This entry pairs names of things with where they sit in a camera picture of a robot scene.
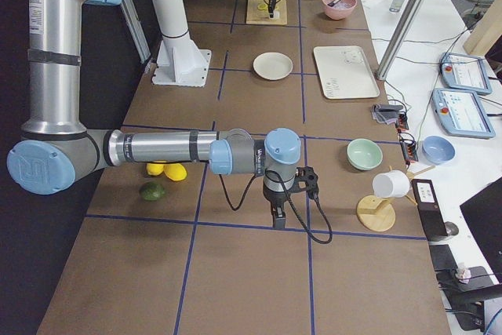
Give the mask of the cream round plate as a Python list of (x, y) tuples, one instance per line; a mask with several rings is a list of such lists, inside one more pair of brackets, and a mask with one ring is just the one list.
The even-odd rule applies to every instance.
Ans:
[(285, 54), (267, 52), (254, 59), (253, 70), (261, 78), (275, 81), (287, 77), (292, 72), (293, 62)]

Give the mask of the white bear tray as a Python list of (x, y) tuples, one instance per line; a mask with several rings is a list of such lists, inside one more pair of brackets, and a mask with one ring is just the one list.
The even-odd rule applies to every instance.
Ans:
[(313, 53), (325, 98), (353, 100), (380, 95), (362, 47), (316, 46)]

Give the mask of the bamboo cutting board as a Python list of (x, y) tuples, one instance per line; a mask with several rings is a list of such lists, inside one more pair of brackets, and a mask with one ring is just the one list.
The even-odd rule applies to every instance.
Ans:
[(275, 10), (280, 12), (279, 20), (270, 21), (267, 10), (259, 10), (257, 6), (259, 4), (266, 4), (268, 1), (264, 0), (247, 0), (246, 8), (246, 23), (254, 25), (287, 25), (287, 1), (277, 0), (275, 4)]

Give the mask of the green bowl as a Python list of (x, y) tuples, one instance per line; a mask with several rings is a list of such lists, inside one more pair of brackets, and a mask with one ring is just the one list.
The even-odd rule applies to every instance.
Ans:
[(374, 169), (382, 163), (383, 152), (373, 141), (359, 138), (348, 144), (347, 159), (356, 169), (366, 171)]

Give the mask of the pink bowl with ice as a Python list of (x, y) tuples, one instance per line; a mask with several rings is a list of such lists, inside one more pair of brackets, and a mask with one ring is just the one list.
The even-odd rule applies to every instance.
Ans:
[(332, 1), (334, 0), (322, 0), (324, 13), (332, 20), (347, 18), (358, 4), (358, 0), (341, 0), (333, 6), (329, 6), (329, 3)]

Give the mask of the wooden mug stand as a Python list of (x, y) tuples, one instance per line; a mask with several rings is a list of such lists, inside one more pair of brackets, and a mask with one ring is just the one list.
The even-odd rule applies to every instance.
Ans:
[[(434, 169), (435, 166), (429, 166), (426, 169), (422, 169), (418, 172), (407, 172), (406, 176), (410, 181), (416, 176), (427, 172), (428, 170)], [(416, 205), (417, 202), (414, 198), (408, 195), (408, 193), (403, 196), (411, 201), (412, 204)], [(392, 206), (392, 202), (396, 198), (380, 198), (376, 197), (374, 193), (372, 195), (367, 195), (362, 198), (357, 205), (356, 214), (358, 220), (369, 230), (383, 232), (392, 228), (395, 224), (395, 210)]]

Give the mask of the white mug on stand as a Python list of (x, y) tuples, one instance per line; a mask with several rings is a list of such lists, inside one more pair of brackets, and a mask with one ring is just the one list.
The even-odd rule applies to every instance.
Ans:
[(380, 198), (401, 198), (410, 189), (409, 178), (400, 170), (379, 173), (373, 178), (373, 193)]

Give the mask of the orange black electronics board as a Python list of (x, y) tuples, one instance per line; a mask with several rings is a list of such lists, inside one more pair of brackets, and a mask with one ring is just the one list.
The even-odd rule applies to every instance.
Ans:
[(398, 120), (395, 124), (398, 133), (398, 140), (402, 149), (405, 164), (410, 166), (414, 162), (418, 162), (417, 156), (417, 141), (409, 132), (407, 115), (405, 113), (398, 114)]

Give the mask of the yellow lemon far one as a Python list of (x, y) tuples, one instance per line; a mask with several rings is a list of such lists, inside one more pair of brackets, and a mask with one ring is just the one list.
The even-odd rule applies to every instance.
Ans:
[(167, 163), (163, 167), (167, 178), (174, 182), (180, 182), (187, 178), (187, 170), (181, 163)]

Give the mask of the black box white label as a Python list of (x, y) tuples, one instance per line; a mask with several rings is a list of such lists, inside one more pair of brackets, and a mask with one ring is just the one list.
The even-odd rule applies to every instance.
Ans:
[(428, 241), (440, 241), (448, 236), (431, 180), (411, 181), (424, 234)]

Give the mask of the blue bowl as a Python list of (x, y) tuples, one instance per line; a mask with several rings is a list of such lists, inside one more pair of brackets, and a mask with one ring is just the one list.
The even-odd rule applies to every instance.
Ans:
[(447, 139), (440, 136), (426, 137), (422, 141), (422, 152), (424, 157), (434, 165), (449, 162), (456, 156), (454, 146)]

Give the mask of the yellow lemon near lime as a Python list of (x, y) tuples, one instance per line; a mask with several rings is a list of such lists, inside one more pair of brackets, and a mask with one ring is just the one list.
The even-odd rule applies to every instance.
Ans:
[(156, 177), (164, 172), (164, 163), (160, 162), (149, 162), (146, 164), (146, 172), (151, 177)]

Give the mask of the teach pendant near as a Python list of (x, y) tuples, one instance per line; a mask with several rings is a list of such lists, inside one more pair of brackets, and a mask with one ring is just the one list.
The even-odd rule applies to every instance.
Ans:
[(431, 95), (435, 114), (450, 136), (480, 139), (491, 139), (496, 136), (476, 92), (463, 89), (434, 89)]

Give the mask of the black monitor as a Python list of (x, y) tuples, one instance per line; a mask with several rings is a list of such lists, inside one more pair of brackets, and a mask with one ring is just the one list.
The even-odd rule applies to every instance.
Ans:
[(460, 205), (460, 210), (482, 255), (501, 273), (501, 178)]

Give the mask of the aluminium frame post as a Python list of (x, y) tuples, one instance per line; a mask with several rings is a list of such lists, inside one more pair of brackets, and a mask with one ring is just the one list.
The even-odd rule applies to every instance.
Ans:
[(391, 40), (384, 52), (378, 70), (376, 71), (377, 80), (384, 81), (386, 79), (387, 73), (389, 72), (391, 65), (393, 64), (393, 61), (396, 58), (398, 51), (401, 48), (401, 45), (404, 42), (413, 20), (423, 2), (424, 0), (408, 0), (403, 14), (400, 17)]

